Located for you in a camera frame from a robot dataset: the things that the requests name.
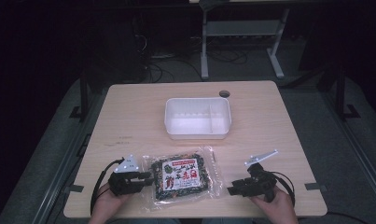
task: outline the white tag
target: white tag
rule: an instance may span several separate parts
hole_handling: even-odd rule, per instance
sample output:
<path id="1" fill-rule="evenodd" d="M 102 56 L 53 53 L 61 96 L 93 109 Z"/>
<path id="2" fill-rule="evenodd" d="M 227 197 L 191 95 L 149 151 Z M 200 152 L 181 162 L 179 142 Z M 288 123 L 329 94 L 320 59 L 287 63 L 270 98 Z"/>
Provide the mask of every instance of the white tag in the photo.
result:
<path id="1" fill-rule="evenodd" d="M 163 190 L 199 187 L 199 165 L 196 159 L 165 161 L 162 164 Z"/>

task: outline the black cable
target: black cable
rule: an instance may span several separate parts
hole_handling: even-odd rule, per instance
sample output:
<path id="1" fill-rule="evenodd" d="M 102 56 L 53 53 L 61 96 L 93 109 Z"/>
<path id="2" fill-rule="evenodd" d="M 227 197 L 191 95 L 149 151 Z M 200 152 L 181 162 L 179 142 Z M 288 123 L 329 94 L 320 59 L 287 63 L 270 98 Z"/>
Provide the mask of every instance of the black cable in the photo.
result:
<path id="1" fill-rule="evenodd" d="M 164 60 L 160 60 L 159 62 L 153 62 L 152 64 L 154 64 L 154 63 L 163 63 L 163 62 L 172 62 L 172 61 L 174 61 L 174 62 L 181 62 L 181 63 L 185 63 L 185 64 L 189 65 L 191 68 L 193 68 L 193 70 L 196 72 L 196 74 L 199 75 L 200 78 L 202 78 L 202 75 L 197 70 L 197 68 L 195 66 L 193 66 L 193 64 L 188 63 L 188 62 L 186 62 L 184 60 L 181 60 L 181 59 L 174 59 L 174 58 L 172 58 L 172 59 L 164 59 Z"/>
<path id="2" fill-rule="evenodd" d="M 98 196 L 97 196 L 97 199 L 101 197 L 101 195 L 103 195 L 105 192 L 109 191 L 109 189 L 106 189 L 104 190 L 103 192 L 101 192 Z"/>
<path id="3" fill-rule="evenodd" d="M 241 55 L 240 55 L 239 53 L 237 53 L 233 50 L 228 50 L 228 51 L 231 52 L 231 53 L 234 53 L 235 57 L 230 59 L 230 58 L 222 55 L 221 52 L 220 53 L 214 53 L 211 50 L 207 51 L 207 55 L 209 57 L 211 57 L 213 60 L 218 61 L 218 62 L 222 62 L 222 63 L 245 64 L 248 61 L 248 56 L 246 55 L 245 52 L 240 51 L 240 53 L 241 53 Z M 244 60 L 240 63 L 236 63 L 236 61 L 240 60 L 240 59 L 244 59 Z"/>
<path id="4" fill-rule="evenodd" d="M 100 188 L 101 182 L 103 182 L 104 176 L 106 175 L 106 171 L 114 164 L 121 164 L 124 162 L 124 158 L 121 160 L 112 161 L 106 168 L 101 172 L 100 177 L 98 177 L 97 183 L 95 183 L 94 190 L 92 191 L 91 195 L 91 206 L 90 206 L 90 214 L 92 213 L 92 209 L 94 208 L 95 202 L 97 201 L 97 192 Z"/>
<path id="5" fill-rule="evenodd" d="M 155 67 L 157 67 L 159 70 L 154 70 L 154 71 L 159 71 L 160 72 L 160 77 L 158 78 L 158 79 L 156 79 L 155 81 L 153 81 L 153 83 L 157 83 L 158 81 L 160 81 L 160 79 L 162 78 L 162 75 L 163 75 L 163 73 L 167 73 L 167 74 L 169 74 L 170 75 L 170 77 L 173 79 L 173 82 L 175 82 L 175 78 L 174 78 L 174 75 L 171 73 L 171 72 L 169 72 L 169 71 L 167 71 L 167 70 L 164 70 L 163 68 L 161 68 L 160 66 L 158 66 L 158 65 L 156 65 L 156 64 L 151 64 L 152 66 L 155 66 Z"/>
<path id="6" fill-rule="evenodd" d="M 115 219 L 112 219 L 112 220 L 107 220 L 106 221 L 106 224 L 111 224 L 111 223 L 115 223 L 117 221 L 121 221 L 123 218 L 115 218 Z"/>
<path id="7" fill-rule="evenodd" d="M 149 72 L 149 81 L 148 81 L 148 83 L 152 83 L 152 70 L 149 68 L 148 70 L 147 70 L 148 72 Z"/>
<path id="8" fill-rule="evenodd" d="M 362 219 L 359 219 L 357 217 L 352 217 L 350 215 L 347 215 L 347 214 L 343 214 L 343 213 L 338 213 L 338 212 L 327 212 L 327 215 L 333 215 L 333 216 L 340 216 L 340 217 L 349 217 L 350 219 L 353 219 L 355 221 L 358 221 L 360 223 L 364 223 L 364 224 L 369 224 L 368 222 L 362 220 Z"/>
<path id="9" fill-rule="evenodd" d="M 350 216 L 350 215 L 347 215 L 347 214 L 344 214 L 344 213 L 338 213 L 338 212 L 327 212 L 325 214 L 325 216 L 328 216 L 328 215 L 331 215 L 331 216 L 339 216 L 339 217 L 348 217 L 352 220 L 355 220 L 357 222 L 360 222 L 360 223 L 363 223 L 363 224 L 369 224 L 368 222 L 362 220 L 362 219 L 359 219 L 357 217 L 353 217 L 353 216 Z M 309 219 L 310 217 L 299 217 L 298 220 L 301 221 L 301 220 L 304 220 L 304 219 Z"/>
<path id="10" fill-rule="evenodd" d="M 278 173 L 278 172 L 271 172 L 271 173 L 273 173 L 273 174 L 278 174 L 278 175 L 282 175 L 283 177 L 285 177 L 285 178 L 289 181 L 290 186 L 292 187 L 292 191 L 295 192 L 295 186 L 293 186 L 292 181 L 291 181 L 286 175 L 283 175 L 283 174 Z"/>

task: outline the white plastic container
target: white plastic container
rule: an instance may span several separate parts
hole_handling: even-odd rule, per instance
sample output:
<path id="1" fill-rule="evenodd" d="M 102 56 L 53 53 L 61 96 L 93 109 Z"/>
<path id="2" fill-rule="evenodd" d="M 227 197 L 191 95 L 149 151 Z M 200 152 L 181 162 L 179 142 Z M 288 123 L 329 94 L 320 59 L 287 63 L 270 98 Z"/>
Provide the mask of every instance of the white plastic container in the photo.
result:
<path id="1" fill-rule="evenodd" d="M 225 98 L 172 98 L 165 106 L 164 124 L 172 139 L 223 139 L 231 125 Z"/>

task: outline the person's right hand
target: person's right hand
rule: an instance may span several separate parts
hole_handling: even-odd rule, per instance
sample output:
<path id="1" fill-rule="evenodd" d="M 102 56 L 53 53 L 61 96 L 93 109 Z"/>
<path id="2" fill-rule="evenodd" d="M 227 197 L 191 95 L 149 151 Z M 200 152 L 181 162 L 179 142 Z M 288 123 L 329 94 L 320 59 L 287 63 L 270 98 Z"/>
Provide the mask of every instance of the person's right hand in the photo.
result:
<path id="1" fill-rule="evenodd" d="M 132 194 L 115 195 L 106 183 L 98 190 L 98 198 L 92 210 L 89 224 L 103 224 L 114 216 Z"/>
<path id="2" fill-rule="evenodd" d="M 258 196 L 251 197 L 250 200 L 264 212 L 273 224 L 298 223 L 289 195 L 277 186 L 274 187 L 274 195 L 275 197 L 271 203 L 267 203 Z"/>

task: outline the plastic bag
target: plastic bag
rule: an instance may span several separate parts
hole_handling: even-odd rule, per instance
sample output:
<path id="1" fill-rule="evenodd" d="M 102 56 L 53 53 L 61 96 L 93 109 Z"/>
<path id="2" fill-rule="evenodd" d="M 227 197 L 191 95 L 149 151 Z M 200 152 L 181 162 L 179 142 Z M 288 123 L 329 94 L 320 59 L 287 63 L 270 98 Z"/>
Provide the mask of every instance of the plastic bag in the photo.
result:
<path id="1" fill-rule="evenodd" d="M 211 147 L 195 147 L 174 155 L 144 156 L 143 165 L 155 179 L 151 188 L 141 192 L 148 211 L 223 195 L 222 176 Z"/>

